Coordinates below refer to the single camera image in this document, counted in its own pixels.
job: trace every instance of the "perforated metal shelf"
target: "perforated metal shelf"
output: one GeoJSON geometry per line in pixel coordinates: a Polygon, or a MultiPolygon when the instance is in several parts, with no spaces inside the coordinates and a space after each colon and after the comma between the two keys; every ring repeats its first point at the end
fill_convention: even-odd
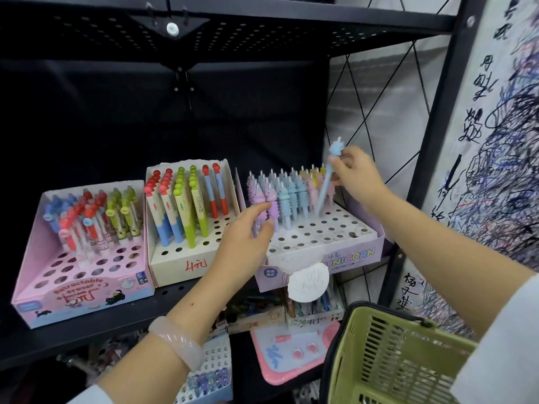
{"type": "Polygon", "coordinates": [[[4,58],[314,60],[449,34],[455,17],[288,0],[0,0],[4,58]],[[177,26],[170,35],[167,24],[177,26]]]}

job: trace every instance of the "green shopping basket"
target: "green shopping basket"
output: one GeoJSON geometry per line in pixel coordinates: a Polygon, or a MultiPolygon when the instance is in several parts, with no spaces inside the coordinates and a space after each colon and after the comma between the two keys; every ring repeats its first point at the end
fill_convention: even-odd
{"type": "Polygon", "coordinates": [[[477,343],[370,302],[347,309],[329,346],[321,404],[458,404],[449,389],[477,343]]]}

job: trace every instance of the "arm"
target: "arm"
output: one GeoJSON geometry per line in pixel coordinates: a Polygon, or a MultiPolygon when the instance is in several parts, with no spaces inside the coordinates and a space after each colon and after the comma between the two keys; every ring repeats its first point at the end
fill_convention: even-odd
{"type": "Polygon", "coordinates": [[[343,154],[344,162],[330,158],[337,184],[379,219],[425,279],[481,338],[534,272],[395,196],[360,148],[346,148],[343,154]]]}
{"type": "MultiPolygon", "coordinates": [[[[250,207],[227,226],[209,271],[168,313],[199,346],[221,309],[265,257],[273,220],[266,221],[256,238],[252,238],[251,228],[269,206],[250,207]]],[[[149,333],[98,384],[115,404],[173,403],[187,373],[189,368],[172,348],[149,333]]]]}

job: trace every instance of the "white sleeve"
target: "white sleeve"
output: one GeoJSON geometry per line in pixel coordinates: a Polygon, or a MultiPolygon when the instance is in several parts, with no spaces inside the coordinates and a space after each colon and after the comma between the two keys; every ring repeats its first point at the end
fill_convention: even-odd
{"type": "Polygon", "coordinates": [[[113,404],[113,402],[101,387],[94,384],[67,404],[113,404]]]}
{"type": "Polygon", "coordinates": [[[509,299],[457,375],[461,404],[533,404],[539,400],[539,275],[509,299]]]}

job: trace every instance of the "metal rivet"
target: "metal rivet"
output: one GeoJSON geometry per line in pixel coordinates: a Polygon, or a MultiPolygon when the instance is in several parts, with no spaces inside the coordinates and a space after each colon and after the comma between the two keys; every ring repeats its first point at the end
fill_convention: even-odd
{"type": "Polygon", "coordinates": [[[179,28],[176,24],[174,24],[173,22],[169,22],[167,25],[166,25],[166,32],[169,33],[169,35],[171,36],[178,36],[179,34],[179,28]]]}
{"type": "Polygon", "coordinates": [[[475,24],[475,15],[472,15],[466,20],[466,27],[471,28],[473,27],[474,24],[475,24]]]}

